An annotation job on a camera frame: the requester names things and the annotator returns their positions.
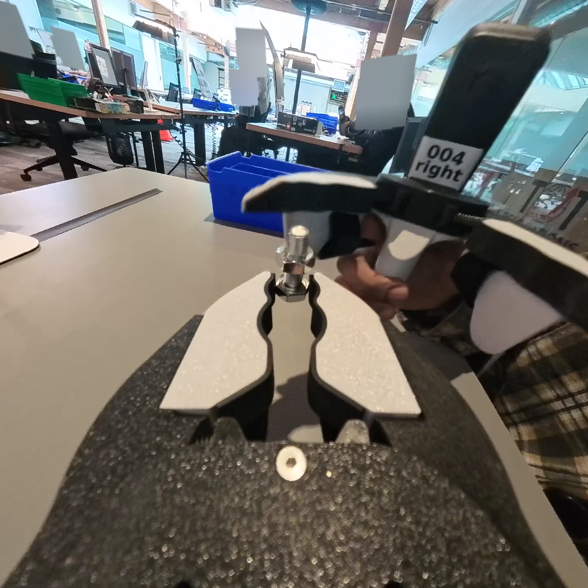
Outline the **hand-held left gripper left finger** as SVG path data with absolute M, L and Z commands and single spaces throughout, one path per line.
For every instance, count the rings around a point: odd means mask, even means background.
M 275 274 L 261 272 L 219 298 L 201 322 L 180 361 L 160 409 L 230 417 L 249 440 L 266 440 L 275 375 L 272 306 Z

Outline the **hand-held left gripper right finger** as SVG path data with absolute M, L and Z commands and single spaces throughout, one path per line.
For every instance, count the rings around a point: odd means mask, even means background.
M 311 331 L 309 405 L 324 439 L 350 420 L 373 423 L 422 414 L 378 314 L 322 273 L 309 283 Z

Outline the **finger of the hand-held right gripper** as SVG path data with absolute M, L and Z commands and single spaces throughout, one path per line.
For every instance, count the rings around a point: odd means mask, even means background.
M 587 259 L 547 232 L 486 219 L 452 271 L 474 345 L 500 355 L 566 321 L 587 329 Z
M 316 258 L 332 259 L 363 246 L 361 218 L 377 190 L 374 180 L 348 173 L 280 175 L 249 190 L 241 211 L 282 215 L 285 236 L 295 225 L 305 226 Z

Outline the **silver bolt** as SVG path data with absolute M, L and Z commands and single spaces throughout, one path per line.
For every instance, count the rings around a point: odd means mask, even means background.
M 308 228 L 298 224 L 290 228 L 284 244 L 287 245 L 289 252 L 304 255 L 307 248 L 310 247 L 309 239 L 310 231 Z M 275 279 L 276 295 L 288 303 L 303 301 L 310 283 L 308 278 L 309 271 L 310 269 L 304 275 L 280 272 Z

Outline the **silver flange nut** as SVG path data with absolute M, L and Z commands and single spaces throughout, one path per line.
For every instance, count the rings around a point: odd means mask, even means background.
M 310 268 L 314 267 L 316 261 L 310 247 L 307 248 L 304 255 L 293 254 L 289 252 L 286 244 L 276 249 L 276 259 L 282 273 L 294 275 L 304 275 Z

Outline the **blue plastic bin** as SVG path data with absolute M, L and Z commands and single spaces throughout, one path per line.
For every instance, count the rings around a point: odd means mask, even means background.
M 212 212 L 216 220 L 255 229 L 282 233 L 279 213 L 243 213 L 243 197 L 254 187 L 280 175 L 321 172 L 321 169 L 263 156 L 243 156 L 233 152 L 207 163 Z

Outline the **person's right forearm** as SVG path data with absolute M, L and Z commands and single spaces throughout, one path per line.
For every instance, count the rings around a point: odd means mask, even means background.
M 471 317 L 453 299 L 400 320 L 466 360 L 542 487 L 587 500 L 587 332 L 559 322 L 491 356 L 472 341 Z

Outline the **person's right hand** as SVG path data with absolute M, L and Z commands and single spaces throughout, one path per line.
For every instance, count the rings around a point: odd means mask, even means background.
M 362 237 L 371 242 L 371 247 L 337 260 L 337 283 L 361 298 L 382 319 L 393 319 L 398 311 L 437 311 L 453 304 L 459 291 L 451 275 L 465 252 L 461 242 L 445 240 L 429 245 L 405 282 L 375 270 L 386 239 L 383 222 L 375 215 L 366 215 L 361 228 Z

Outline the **wooden desk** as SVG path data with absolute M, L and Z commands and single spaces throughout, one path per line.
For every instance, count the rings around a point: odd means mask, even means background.
M 23 92 L 1 91 L 1 123 L 7 125 L 13 120 L 10 107 L 18 105 L 33 115 L 33 120 L 48 124 L 53 121 L 66 121 L 81 118 L 85 122 L 91 121 L 100 125 L 102 133 L 135 133 L 142 136 L 143 154 L 146 169 L 151 172 L 165 173 L 164 156 L 160 140 L 158 119 L 173 120 L 174 116 L 163 112 L 133 113 L 122 112 L 102 113 L 79 109 L 76 107 L 62 107 L 30 99 Z
M 271 139 L 278 148 L 297 151 L 300 165 L 327 171 L 341 171 L 355 165 L 363 152 L 361 146 L 339 135 L 308 135 L 279 128 L 276 123 L 247 123 L 249 132 Z

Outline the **black box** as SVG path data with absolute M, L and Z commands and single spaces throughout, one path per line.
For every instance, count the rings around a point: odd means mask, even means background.
M 287 130 L 293 133 L 304 135 L 322 135 L 322 122 L 316 118 L 308 116 L 298 116 L 285 112 L 278 112 L 276 119 L 278 129 Z

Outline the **black tripod stand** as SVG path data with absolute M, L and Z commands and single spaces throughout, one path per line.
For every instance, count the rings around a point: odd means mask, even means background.
M 171 175 L 171 173 L 173 171 L 175 171 L 180 166 L 180 164 L 183 164 L 184 178 L 187 179 L 187 166 L 189 164 L 192 167 L 192 169 L 206 183 L 209 183 L 208 176 L 206 174 L 204 174 L 201 170 L 202 164 L 199 164 L 196 162 L 195 155 L 191 154 L 191 151 L 189 151 L 189 149 L 187 148 L 187 137 L 186 137 L 186 130 L 185 130 L 186 117 L 185 117 L 183 102 L 182 102 L 182 84 L 181 84 L 181 76 L 180 76 L 180 63 L 182 60 L 180 58 L 179 49 L 178 49 L 179 33 L 178 33 L 178 30 L 175 26 L 175 23 L 173 22 L 173 17 L 171 17 L 171 20 L 169 23 L 169 28 L 172 31 L 173 48 L 174 48 L 174 56 L 175 56 L 174 61 L 175 61 L 175 67 L 176 67 L 176 78 L 177 78 L 178 98 L 179 98 L 178 103 L 179 103 L 179 111 L 180 111 L 180 132 L 181 132 L 180 145 L 182 148 L 182 152 L 180 154 L 180 157 L 179 157 L 177 163 L 168 172 L 168 175 Z

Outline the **black computer monitor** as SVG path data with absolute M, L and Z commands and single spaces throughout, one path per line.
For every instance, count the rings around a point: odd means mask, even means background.
M 92 77 L 99 79 L 108 88 L 118 88 L 119 81 L 110 50 L 90 43 L 86 55 L 89 60 Z
M 137 90 L 134 56 L 122 50 L 111 48 L 114 69 L 119 87 L 128 92 Z

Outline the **black office chair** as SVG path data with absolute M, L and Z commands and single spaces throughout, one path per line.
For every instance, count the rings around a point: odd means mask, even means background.
M 48 124 L 45 122 L 17 122 L 15 125 L 19 136 L 39 140 L 45 143 L 55 153 L 53 156 L 38 159 L 35 165 L 25 168 L 20 175 L 23 181 L 30 182 L 32 180 L 30 175 L 31 171 L 42 171 L 44 168 L 52 165 L 60 166 L 64 180 L 77 178 L 76 165 L 82 171 L 88 171 L 90 169 L 99 172 L 106 171 L 104 168 L 77 158 L 74 143 L 100 136 L 100 133 L 95 132 L 93 129 L 88 129 L 85 124 L 69 121 L 53 121 Z

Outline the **green plastic bin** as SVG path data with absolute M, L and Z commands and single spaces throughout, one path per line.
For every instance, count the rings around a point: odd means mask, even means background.
M 62 107 L 74 107 L 76 99 L 87 99 L 91 95 L 79 84 L 53 78 L 32 77 L 17 74 L 19 84 L 30 99 Z

